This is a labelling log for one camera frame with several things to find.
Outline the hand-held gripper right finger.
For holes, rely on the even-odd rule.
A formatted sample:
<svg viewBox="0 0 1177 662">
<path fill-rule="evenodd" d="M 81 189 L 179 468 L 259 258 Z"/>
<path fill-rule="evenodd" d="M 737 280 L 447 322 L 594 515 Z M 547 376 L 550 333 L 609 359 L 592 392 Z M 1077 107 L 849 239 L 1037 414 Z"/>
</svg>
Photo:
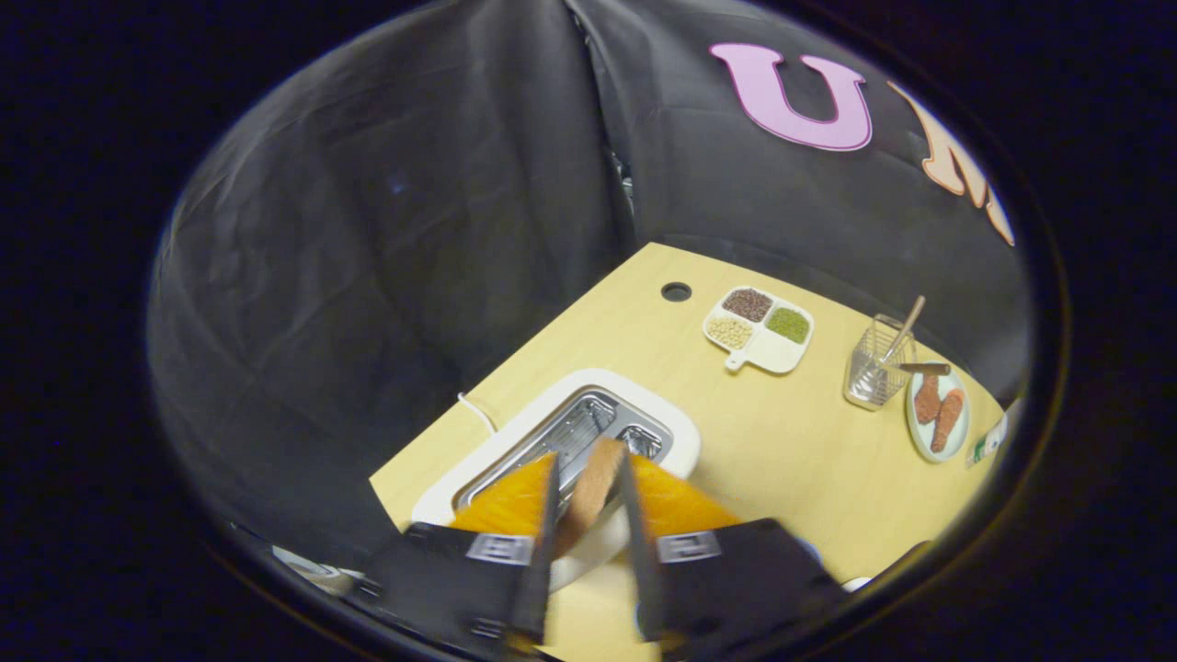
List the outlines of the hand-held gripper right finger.
<svg viewBox="0 0 1177 662">
<path fill-rule="evenodd" d="M 619 465 L 636 623 L 663 654 L 743 654 L 807 633 L 849 591 L 779 519 L 742 519 L 638 455 Z"/>
</svg>

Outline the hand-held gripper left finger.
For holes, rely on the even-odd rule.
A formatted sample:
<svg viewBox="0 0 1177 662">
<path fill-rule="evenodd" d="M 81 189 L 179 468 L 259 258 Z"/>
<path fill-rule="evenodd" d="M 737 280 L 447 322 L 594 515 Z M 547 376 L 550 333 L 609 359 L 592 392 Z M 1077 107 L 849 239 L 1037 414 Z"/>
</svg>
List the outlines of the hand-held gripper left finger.
<svg viewBox="0 0 1177 662">
<path fill-rule="evenodd" d="M 415 522 L 367 562 L 354 607 L 441 649 L 541 646 L 559 483 L 547 454 L 488 486 L 450 525 Z"/>
</svg>

